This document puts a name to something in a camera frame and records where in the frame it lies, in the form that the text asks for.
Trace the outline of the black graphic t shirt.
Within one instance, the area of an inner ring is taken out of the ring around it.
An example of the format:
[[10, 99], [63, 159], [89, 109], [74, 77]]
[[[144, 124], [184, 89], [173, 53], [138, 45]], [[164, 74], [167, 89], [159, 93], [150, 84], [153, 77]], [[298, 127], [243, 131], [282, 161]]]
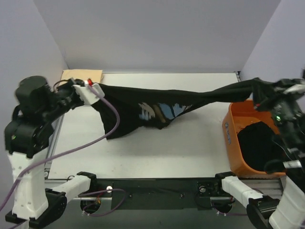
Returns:
[[123, 137], [139, 127], [163, 129], [175, 118], [205, 105], [243, 102], [259, 78], [233, 83], [209, 92], [153, 90], [101, 84], [105, 99], [117, 110], [120, 123], [108, 140]]

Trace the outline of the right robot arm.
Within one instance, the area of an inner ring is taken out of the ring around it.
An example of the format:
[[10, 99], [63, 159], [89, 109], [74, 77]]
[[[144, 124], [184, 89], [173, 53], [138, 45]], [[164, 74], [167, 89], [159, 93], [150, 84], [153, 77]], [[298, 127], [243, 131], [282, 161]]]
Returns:
[[300, 229], [305, 222], [305, 114], [297, 100], [305, 94], [303, 79], [282, 79], [275, 83], [252, 80], [254, 109], [270, 112], [289, 160], [268, 162], [269, 174], [285, 172], [286, 185], [281, 199], [263, 195], [244, 184], [232, 172], [220, 173], [213, 182], [217, 195], [228, 193], [245, 208], [257, 229]]

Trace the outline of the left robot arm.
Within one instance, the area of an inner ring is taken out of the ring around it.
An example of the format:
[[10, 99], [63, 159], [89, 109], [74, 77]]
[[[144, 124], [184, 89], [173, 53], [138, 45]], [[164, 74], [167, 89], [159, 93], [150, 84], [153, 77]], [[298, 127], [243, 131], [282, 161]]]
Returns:
[[60, 186], [46, 188], [44, 159], [54, 132], [52, 123], [71, 109], [94, 104], [104, 93], [97, 83], [74, 79], [54, 92], [46, 78], [31, 76], [20, 82], [15, 95], [19, 104], [4, 139], [17, 185], [13, 209], [5, 219], [15, 224], [27, 221], [31, 228], [42, 229], [58, 220], [79, 194], [92, 197], [98, 191], [96, 175], [89, 172], [79, 172]]

